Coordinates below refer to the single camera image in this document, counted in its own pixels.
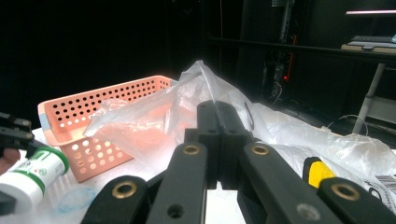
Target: orange basket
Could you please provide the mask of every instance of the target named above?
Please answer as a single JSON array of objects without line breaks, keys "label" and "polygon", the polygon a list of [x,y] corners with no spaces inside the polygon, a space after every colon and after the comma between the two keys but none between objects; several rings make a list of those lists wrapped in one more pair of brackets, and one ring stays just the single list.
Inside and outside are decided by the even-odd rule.
[{"label": "orange basket", "polygon": [[133,102],[170,87],[171,82],[168,77],[146,77],[43,102],[38,105],[38,116],[44,135],[50,146],[59,147],[67,157],[78,182],[99,175],[133,157],[110,142],[82,135],[91,114],[105,99]]}]

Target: yellow object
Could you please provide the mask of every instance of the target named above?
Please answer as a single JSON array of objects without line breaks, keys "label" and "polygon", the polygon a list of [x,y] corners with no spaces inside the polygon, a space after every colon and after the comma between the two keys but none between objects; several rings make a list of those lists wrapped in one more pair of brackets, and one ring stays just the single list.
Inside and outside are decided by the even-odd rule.
[{"label": "yellow object", "polygon": [[323,161],[315,161],[309,168],[308,184],[318,188],[320,181],[331,177],[335,177],[332,170]]}]

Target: hand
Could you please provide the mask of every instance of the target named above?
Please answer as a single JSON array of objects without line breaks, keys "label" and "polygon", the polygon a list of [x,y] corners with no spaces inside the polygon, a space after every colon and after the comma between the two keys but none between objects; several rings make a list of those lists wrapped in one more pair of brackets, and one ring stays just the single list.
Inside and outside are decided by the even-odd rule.
[{"label": "hand", "polygon": [[5,148],[3,157],[0,158],[0,175],[5,173],[11,166],[21,158],[19,150],[14,148]]}]

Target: white bottle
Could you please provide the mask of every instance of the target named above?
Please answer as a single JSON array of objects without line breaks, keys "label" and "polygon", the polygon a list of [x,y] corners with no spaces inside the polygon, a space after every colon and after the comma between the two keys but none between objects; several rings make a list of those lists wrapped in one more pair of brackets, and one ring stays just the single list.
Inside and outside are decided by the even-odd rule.
[{"label": "white bottle", "polygon": [[40,147],[28,161],[0,175],[0,191],[16,199],[15,214],[29,212],[41,202],[46,188],[68,169],[61,151]]}]

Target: plastic bag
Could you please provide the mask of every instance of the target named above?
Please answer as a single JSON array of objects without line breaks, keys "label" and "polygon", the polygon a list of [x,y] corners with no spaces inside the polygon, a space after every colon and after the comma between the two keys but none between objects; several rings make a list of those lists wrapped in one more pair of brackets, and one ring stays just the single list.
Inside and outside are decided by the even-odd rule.
[{"label": "plastic bag", "polygon": [[170,89],[128,105],[118,100],[104,101],[84,135],[109,141],[161,171],[166,169],[175,147],[183,143],[184,130],[196,128],[196,107],[207,100],[233,105],[248,131],[263,140],[269,136],[260,114],[249,111],[253,107],[249,99],[201,61],[182,73]]},{"label": "plastic bag", "polygon": [[368,190],[374,188],[383,203],[396,211],[396,196],[376,179],[377,175],[396,174],[396,156],[387,145],[366,136],[329,133],[253,104],[202,62],[182,73],[170,89],[131,104],[103,103],[84,134],[109,141],[161,171],[166,169],[175,147],[183,142],[184,130],[196,128],[196,107],[207,100],[233,105],[245,128],[272,145],[298,175],[302,175],[306,158],[319,157],[337,176]]}]

